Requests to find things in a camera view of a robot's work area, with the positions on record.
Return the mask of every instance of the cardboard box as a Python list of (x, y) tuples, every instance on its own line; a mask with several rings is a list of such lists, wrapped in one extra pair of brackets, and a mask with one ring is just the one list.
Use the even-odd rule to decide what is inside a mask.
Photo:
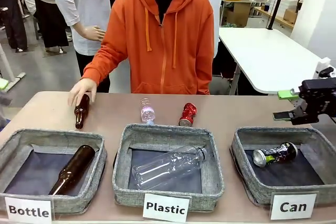
[(284, 15), (284, 20), (289, 23), (295, 24), (298, 14), (295, 12), (295, 9), (287, 9)]
[(251, 3), (235, 3), (233, 9), (225, 8), (223, 20), (227, 23), (236, 24), (238, 27), (247, 25)]

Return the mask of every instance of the bottle label sticker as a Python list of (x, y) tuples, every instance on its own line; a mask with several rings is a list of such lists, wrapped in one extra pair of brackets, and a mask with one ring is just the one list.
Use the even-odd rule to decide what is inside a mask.
[(51, 224), (51, 202), (44, 200), (5, 197), (9, 222), (24, 224)]
[(146, 113), (146, 112), (153, 112), (154, 113), (154, 110), (152, 109), (152, 107), (145, 106), (145, 107), (142, 108), (141, 114)]
[(186, 222), (189, 199), (145, 194), (143, 217), (172, 222)]

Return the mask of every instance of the red can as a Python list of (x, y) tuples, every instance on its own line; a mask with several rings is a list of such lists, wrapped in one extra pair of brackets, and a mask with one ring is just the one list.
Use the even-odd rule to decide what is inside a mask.
[(197, 114), (197, 108), (192, 103), (187, 103), (182, 112), (182, 116), (179, 120), (179, 126), (191, 127), (194, 123), (194, 116)]

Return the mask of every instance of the black can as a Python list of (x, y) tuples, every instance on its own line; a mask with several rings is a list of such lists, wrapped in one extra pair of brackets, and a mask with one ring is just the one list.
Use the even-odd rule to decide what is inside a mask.
[(253, 162), (259, 167), (265, 167), (268, 164), (293, 160), (297, 155), (297, 147), (287, 142), (276, 148), (253, 151)]

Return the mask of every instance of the label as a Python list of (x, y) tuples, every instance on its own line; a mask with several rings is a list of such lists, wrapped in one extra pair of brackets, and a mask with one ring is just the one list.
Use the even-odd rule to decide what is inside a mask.
[(271, 220), (311, 218), (317, 194), (274, 195)]
[(143, 217), (172, 222), (186, 222), (189, 199), (145, 194)]
[(145, 107), (142, 108), (141, 114), (146, 113), (146, 112), (152, 112), (152, 113), (154, 113), (154, 110), (150, 106), (145, 106)]
[(5, 197), (10, 222), (25, 224), (51, 224), (51, 202), (43, 200)]

